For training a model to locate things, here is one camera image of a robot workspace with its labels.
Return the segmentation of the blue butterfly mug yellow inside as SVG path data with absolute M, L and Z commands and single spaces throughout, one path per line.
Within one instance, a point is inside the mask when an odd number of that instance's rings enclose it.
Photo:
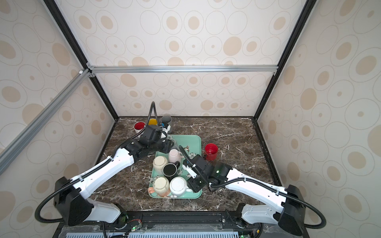
M 157 126 L 158 125 L 158 120 L 155 119 L 155 118 L 152 118 L 152 119 L 149 120 L 148 125 L 150 125 L 150 126 L 156 125 Z

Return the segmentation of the white mug red inside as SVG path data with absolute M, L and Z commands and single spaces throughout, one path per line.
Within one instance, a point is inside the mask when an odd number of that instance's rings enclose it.
M 140 131 L 142 131 L 145 128 L 145 122 L 137 122 L 134 124 L 134 130 L 136 134 L 138 134 Z

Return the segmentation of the tall dark grey mug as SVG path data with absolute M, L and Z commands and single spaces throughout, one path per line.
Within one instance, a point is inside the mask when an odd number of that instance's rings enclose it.
M 172 117 L 170 115 L 164 115 L 161 118 L 161 122 L 164 124 L 168 124 L 168 125 L 172 126 Z

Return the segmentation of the large white mug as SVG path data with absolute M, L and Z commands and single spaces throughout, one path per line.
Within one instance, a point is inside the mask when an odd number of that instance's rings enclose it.
M 187 181 L 183 177 L 175 177 L 170 182 L 170 191 L 177 197 L 184 195 L 187 188 Z

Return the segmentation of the black mug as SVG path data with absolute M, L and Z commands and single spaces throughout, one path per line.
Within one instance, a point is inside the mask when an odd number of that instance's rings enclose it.
M 163 169 L 163 175 L 168 179 L 168 181 L 171 181 L 173 178 L 177 177 L 177 172 L 180 167 L 180 162 L 176 161 L 175 163 L 167 163 Z

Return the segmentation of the cream mug orange handle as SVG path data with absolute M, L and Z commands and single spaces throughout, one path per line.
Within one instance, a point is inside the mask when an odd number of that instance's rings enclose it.
M 167 197 L 170 194 L 170 182 L 166 177 L 158 177 L 154 180 L 153 186 L 148 188 L 148 193 L 156 193 L 159 197 Z

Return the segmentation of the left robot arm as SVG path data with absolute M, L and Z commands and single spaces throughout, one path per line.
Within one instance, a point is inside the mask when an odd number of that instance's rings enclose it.
M 156 152 L 168 153 L 175 145 L 169 137 L 171 125 L 158 122 L 122 142 L 104 161 L 71 179 L 56 181 L 55 191 L 36 208 L 36 221 L 44 224 L 64 222 L 76 226 L 85 221 L 118 225 L 121 206 L 91 199 L 93 192 L 123 169 Z

